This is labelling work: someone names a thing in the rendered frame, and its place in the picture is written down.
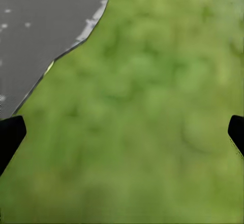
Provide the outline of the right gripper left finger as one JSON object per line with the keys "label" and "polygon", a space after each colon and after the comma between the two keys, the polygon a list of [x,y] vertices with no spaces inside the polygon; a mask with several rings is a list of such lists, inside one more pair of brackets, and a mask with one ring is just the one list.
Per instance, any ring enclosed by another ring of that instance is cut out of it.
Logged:
{"label": "right gripper left finger", "polygon": [[26,135],[23,116],[0,121],[0,176]]}

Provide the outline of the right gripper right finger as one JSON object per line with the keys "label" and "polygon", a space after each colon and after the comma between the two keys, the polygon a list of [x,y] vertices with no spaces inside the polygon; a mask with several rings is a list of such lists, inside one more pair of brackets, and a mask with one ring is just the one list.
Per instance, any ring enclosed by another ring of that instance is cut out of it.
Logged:
{"label": "right gripper right finger", "polygon": [[236,115],[231,117],[228,134],[244,156],[244,117]]}

